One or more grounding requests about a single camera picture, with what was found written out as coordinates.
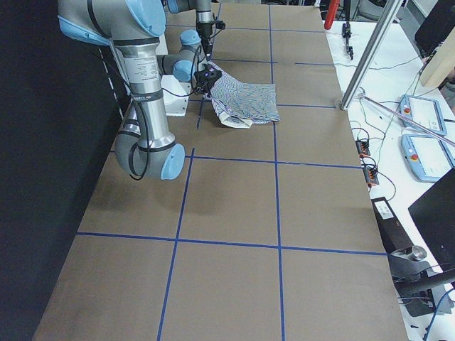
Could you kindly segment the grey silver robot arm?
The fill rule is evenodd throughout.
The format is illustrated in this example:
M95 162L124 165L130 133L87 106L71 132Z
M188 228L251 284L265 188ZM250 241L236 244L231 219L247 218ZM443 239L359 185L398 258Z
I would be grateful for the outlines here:
M167 5L171 13L196 11L196 31L200 36L204 55L209 60L213 51L211 36L215 25L211 0L169 0Z
M181 34L176 55L158 55L166 30L166 11L194 10L196 29ZM206 60L217 23L210 1L59 1L62 33L94 45L112 45L121 54L124 82L132 105L115 141L118 164L135 180L143 177L173 180L185 161L185 150L169 131L163 75L195 82L193 92L210 94L221 71Z

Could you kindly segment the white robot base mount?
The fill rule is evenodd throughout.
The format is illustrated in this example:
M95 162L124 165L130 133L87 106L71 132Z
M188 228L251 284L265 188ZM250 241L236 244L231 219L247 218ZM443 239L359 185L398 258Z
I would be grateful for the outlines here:
M180 50L169 52L167 32L159 37L156 50L161 86L164 92L164 104L168 117L184 117L187 112L194 73L194 53L191 45L184 40Z

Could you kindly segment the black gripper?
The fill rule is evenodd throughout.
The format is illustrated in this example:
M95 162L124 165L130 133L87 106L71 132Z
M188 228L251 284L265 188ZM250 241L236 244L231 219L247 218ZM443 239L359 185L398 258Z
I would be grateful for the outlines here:
M196 93L212 99L211 88L218 81L218 71L207 69L196 72Z
M213 34L212 22L197 22L197 32L201 39L204 56L207 60L210 60L213 54L213 44L210 43L210 37Z

